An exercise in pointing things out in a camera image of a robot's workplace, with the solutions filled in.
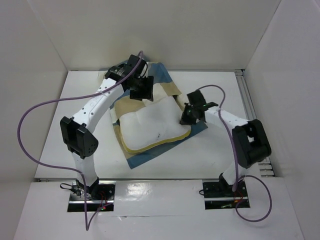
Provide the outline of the blue beige checked pillowcase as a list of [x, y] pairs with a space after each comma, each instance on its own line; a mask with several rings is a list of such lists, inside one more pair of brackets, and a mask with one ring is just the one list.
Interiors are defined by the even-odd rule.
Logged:
[[201, 133], [205, 129], [207, 129], [207, 125], [203, 122], [198, 122], [195, 125], [190, 126], [191, 132], [188, 137], [178, 140], [175, 142], [164, 143], [153, 147], [149, 150], [140, 153], [128, 153], [125, 151], [121, 137], [120, 137], [120, 117], [124, 114], [136, 112], [143, 107], [148, 105], [152, 105], [160, 101], [165, 97], [173, 97], [180, 107], [180, 109], [184, 110], [184, 103], [186, 102], [186, 96], [181, 93], [178, 89], [172, 78], [170, 77], [167, 69], [162, 63], [148, 63], [147, 74], [149, 76], [154, 77], [154, 85], [153, 85], [153, 101], [149, 100], [133, 100], [130, 99], [129, 91], [125, 91], [125, 93], [113, 103], [110, 108], [110, 116], [111, 122], [113, 125], [113, 130], [117, 141], [121, 147], [121, 150], [126, 158], [128, 166], [131, 169], [134, 169], [146, 162], [166, 153], [167, 151], [173, 149], [177, 145], [183, 143], [184, 141], [194, 137], [195, 135]]

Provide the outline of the white pillow yellow edge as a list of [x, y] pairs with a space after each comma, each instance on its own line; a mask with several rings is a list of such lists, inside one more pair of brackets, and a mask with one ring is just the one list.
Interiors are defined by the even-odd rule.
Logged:
[[172, 96], [119, 118], [121, 143], [126, 152], [137, 154], [165, 143], [183, 140], [191, 127], [180, 124], [182, 110]]

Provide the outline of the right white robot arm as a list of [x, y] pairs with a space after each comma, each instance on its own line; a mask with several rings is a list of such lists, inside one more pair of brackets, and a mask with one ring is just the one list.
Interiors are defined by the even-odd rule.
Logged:
[[191, 126], [202, 121], [226, 130], [234, 163], [220, 174], [217, 190], [223, 196], [230, 196], [236, 191], [237, 183], [246, 174], [247, 169], [272, 153], [262, 122], [258, 119], [240, 118], [221, 109], [214, 102], [184, 105], [181, 125]]

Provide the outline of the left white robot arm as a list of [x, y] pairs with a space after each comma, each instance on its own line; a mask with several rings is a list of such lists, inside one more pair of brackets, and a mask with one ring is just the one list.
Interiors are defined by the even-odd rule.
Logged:
[[151, 100], [154, 80], [144, 76], [143, 70], [148, 64], [122, 63], [111, 67], [102, 80], [96, 93], [72, 117], [64, 116], [60, 120], [63, 142], [71, 152], [77, 170], [76, 185], [88, 200], [99, 193], [99, 177], [96, 174], [94, 153], [99, 141], [94, 136], [98, 122], [106, 111], [126, 91], [135, 100]]

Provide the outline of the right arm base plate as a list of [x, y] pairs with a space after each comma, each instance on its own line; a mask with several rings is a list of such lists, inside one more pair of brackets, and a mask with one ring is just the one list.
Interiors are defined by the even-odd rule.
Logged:
[[244, 181], [241, 181], [235, 192], [232, 188], [226, 190], [219, 189], [217, 181], [204, 181], [202, 190], [199, 194], [204, 198], [204, 207], [206, 210], [225, 210], [238, 208], [250, 208], [247, 187]]

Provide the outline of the aluminium frame rail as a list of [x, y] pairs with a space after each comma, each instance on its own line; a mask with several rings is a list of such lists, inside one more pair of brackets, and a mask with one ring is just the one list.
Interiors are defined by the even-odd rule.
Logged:
[[[240, 96], [244, 106], [245, 114], [249, 120], [254, 120], [257, 118], [252, 98], [245, 80], [244, 70], [237, 69], [235, 71], [235, 78], [240, 91]], [[264, 160], [258, 163], [260, 175], [263, 178], [274, 178], [275, 172], [270, 160], [270, 157], [266, 157]]]

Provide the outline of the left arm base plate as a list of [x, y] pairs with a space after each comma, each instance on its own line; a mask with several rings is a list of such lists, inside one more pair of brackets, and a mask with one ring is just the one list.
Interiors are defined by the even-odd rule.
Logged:
[[[67, 184], [67, 190], [70, 190], [67, 212], [80, 213], [85, 210], [84, 192], [73, 183]], [[87, 211], [95, 212], [98, 208], [101, 208], [101, 212], [113, 212], [114, 211], [114, 199], [115, 199], [114, 183], [103, 183], [98, 186], [95, 196], [87, 197]]]

